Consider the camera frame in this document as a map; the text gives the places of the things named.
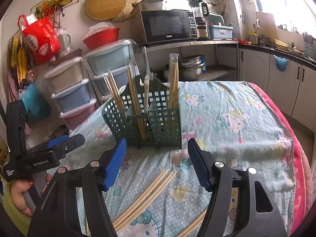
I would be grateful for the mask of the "left hand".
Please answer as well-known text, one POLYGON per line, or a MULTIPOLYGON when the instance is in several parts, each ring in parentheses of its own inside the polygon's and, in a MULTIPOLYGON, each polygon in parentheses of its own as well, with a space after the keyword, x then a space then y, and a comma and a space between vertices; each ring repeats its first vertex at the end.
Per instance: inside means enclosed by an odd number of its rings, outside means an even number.
POLYGON ((24 192, 27 192, 32 186, 35 185, 33 179, 17 179, 13 182, 10 190, 10 196, 14 206, 24 215, 32 217, 33 212, 27 205, 27 202, 23 196, 24 192))

